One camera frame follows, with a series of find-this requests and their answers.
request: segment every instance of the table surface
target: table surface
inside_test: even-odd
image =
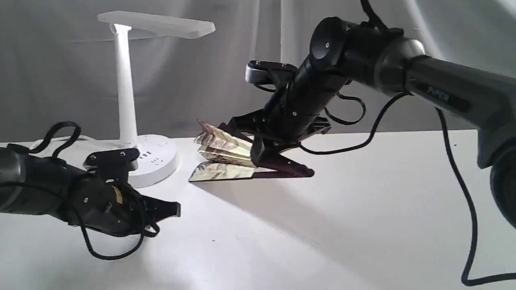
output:
[[[476,131],[450,133],[479,216],[471,276],[516,271],[516,230],[499,213],[489,170],[476,166]],[[366,134],[315,136],[315,150],[347,147]],[[180,218],[159,225],[135,254],[101,261],[79,228],[49,216],[0,215],[1,289],[463,289],[470,214],[448,163],[441,132],[380,133],[366,148],[331,156],[285,155],[314,169],[307,179],[188,178],[201,157],[176,139],[181,164],[140,192],[179,201]],[[92,144],[62,157],[80,165]],[[137,236],[91,232],[94,248],[119,254]],[[501,282],[477,289],[514,289]]]

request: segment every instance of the white table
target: white table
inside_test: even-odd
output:
[[[479,215],[472,277],[516,271],[516,230],[499,213],[489,171],[476,166],[476,132],[451,134]],[[366,134],[316,136],[316,150]],[[368,147],[332,156],[286,154],[309,179],[189,184],[199,163],[191,138],[177,139],[181,165],[144,195],[179,201],[181,218],[159,225],[135,254],[113,262],[88,253],[79,228],[48,216],[0,215],[0,289],[463,289],[471,222],[441,132],[381,133]],[[95,148],[62,156],[80,164]],[[135,237],[91,232],[117,254]],[[476,289],[515,289],[502,282]]]

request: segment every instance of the white desk lamp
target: white desk lamp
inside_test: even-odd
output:
[[[115,34],[120,146],[137,147],[140,151],[138,169],[129,173],[129,183],[133,187],[150,186],[171,175],[179,165],[179,158],[170,138],[137,134],[127,32],[134,27],[160,36],[193,39],[214,32],[215,25],[207,21],[127,11],[107,12],[99,14],[98,18],[101,22],[109,23]]]

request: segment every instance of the lamp base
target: lamp base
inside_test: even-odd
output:
[[[129,172],[135,188],[151,186],[171,175],[179,166],[178,149],[172,139],[161,135],[138,136],[138,168]]]

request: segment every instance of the gray curtain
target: gray curtain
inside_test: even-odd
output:
[[[435,57],[515,77],[514,10],[509,0],[371,0],[388,26],[421,39]],[[127,10],[212,21],[200,39],[130,31],[138,133],[189,137],[196,119],[218,124],[261,108],[269,94],[244,81],[251,59],[299,65],[324,17],[360,22],[359,0],[3,0],[0,1],[0,140],[41,138],[71,120],[98,139],[118,138],[114,42],[96,15]],[[342,93],[364,99],[357,125],[333,132],[367,132],[385,96],[359,84]],[[333,100],[335,115],[360,115]],[[450,118],[450,127],[468,124]],[[435,130],[438,119],[416,97],[400,101],[382,131]]]

